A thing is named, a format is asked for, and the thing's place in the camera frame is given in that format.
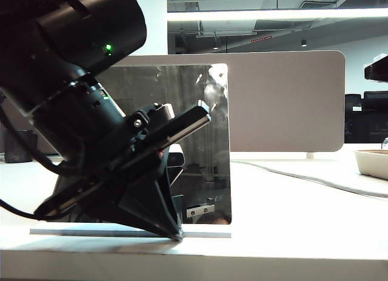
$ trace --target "fluorescent light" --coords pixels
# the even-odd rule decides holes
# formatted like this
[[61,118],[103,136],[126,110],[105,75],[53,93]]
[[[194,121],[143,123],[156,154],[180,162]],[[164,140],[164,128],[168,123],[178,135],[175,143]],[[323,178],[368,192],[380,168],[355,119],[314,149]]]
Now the fluorescent light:
[[167,13],[168,21],[241,21],[252,19],[306,20],[318,18],[385,18],[388,8],[324,9],[324,10],[239,10],[219,12]]

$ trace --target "white cable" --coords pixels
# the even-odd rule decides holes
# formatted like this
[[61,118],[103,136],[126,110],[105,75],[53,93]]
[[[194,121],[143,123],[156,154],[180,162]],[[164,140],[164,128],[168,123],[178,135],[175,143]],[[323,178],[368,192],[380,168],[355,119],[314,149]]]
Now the white cable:
[[232,160],[231,162],[232,163],[238,163],[238,164],[251,165],[251,166],[257,167],[259,169],[266,170],[266,171],[271,172],[271,173],[281,174],[281,175],[290,176],[290,177],[294,177],[294,178],[298,178],[298,179],[302,179],[302,180],[306,180],[306,181],[311,181],[311,182],[319,183],[319,184],[322,184],[322,185],[325,185],[325,186],[328,186],[328,187],[344,190],[344,191],[355,193],[355,194],[359,194],[359,195],[362,195],[362,196],[372,196],[372,197],[388,198],[388,194],[377,193],[377,192],[366,191],[366,190],[357,189],[357,188],[346,187],[346,186],[338,185],[338,184],[335,184],[333,182],[326,181],[324,179],[320,179],[320,178],[316,178],[316,177],[288,173],[288,172],[271,169],[271,168],[268,168],[268,167],[265,167],[265,166],[261,166],[261,165],[257,165],[257,164],[253,164],[253,163],[245,162],[245,161]]

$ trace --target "beige tray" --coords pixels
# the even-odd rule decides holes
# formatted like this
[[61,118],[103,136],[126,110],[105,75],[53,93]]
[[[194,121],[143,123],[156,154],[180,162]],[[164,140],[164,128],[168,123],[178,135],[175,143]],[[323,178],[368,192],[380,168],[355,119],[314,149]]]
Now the beige tray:
[[361,174],[388,180],[388,150],[355,151]]

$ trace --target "ceiling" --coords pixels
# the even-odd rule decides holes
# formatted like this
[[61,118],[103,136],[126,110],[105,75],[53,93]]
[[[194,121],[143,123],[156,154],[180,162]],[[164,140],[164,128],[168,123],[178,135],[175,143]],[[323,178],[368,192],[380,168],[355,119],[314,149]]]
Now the ceiling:
[[[167,0],[168,12],[387,7],[388,0]],[[213,53],[271,50],[281,39],[320,37],[329,31],[359,30],[371,20],[316,19],[306,21],[169,22],[169,53]],[[214,50],[215,36],[219,49]]]

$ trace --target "wall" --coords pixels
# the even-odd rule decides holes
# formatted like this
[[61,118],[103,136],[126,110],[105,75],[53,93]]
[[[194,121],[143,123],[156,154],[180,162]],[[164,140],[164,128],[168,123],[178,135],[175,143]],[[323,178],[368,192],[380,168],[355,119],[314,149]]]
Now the wall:
[[167,52],[167,0],[137,0],[147,24],[147,40],[134,55],[165,55]]
[[388,36],[328,45],[320,50],[339,50],[346,59],[346,93],[388,90],[388,83],[364,79],[364,66],[381,53],[388,54]]

